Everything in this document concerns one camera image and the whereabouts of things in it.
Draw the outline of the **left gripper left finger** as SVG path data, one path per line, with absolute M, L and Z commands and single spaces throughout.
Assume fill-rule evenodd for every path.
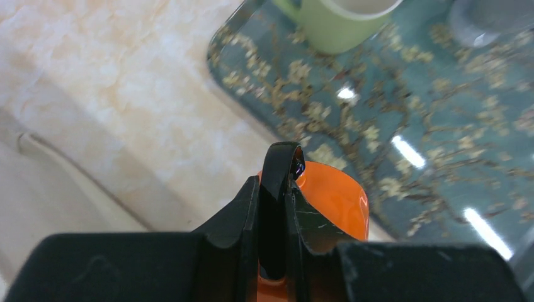
M 255 301 L 259 179 L 192 232 L 60 233 L 42 240 L 7 301 Z

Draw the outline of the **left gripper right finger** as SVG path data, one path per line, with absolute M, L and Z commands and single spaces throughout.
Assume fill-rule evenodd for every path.
M 297 248 L 287 262 L 290 301 L 526 301 L 488 246 L 355 240 L 312 209 L 295 183 L 286 209 Z

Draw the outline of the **orange mug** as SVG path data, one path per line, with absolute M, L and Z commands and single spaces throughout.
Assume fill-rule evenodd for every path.
M 272 144 L 259 173 L 258 301 L 346 301 L 336 246 L 365 241 L 368 198 L 349 175 Z

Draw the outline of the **light green mug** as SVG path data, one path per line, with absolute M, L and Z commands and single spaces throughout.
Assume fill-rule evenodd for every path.
M 273 1 L 280 11 L 301 27 L 316 51 L 336 55 L 355 48 L 386 23 L 402 0 Z

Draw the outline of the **pale grey mug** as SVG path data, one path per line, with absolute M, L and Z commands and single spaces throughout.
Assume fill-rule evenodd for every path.
M 481 48 L 501 35 L 532 29 L 533 1 L 454 1 L 448 13 L 448 26 L 459 44 Z

